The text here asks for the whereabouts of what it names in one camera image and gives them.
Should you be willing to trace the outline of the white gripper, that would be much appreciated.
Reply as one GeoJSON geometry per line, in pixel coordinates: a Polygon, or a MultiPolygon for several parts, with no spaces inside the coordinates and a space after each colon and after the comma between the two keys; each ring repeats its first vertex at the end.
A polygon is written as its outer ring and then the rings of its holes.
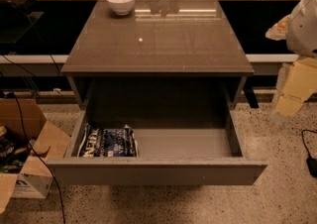
{"type": "Polygon", "coordinates": [[[302,58],[279,70],[276,93],[271,102],[270,118],[274,122],[292,119],[317,91],[317,0],[300,0],[290,16],[269,28],[265,37],[274,41],[286,39],[287,48],[302,58]]]}

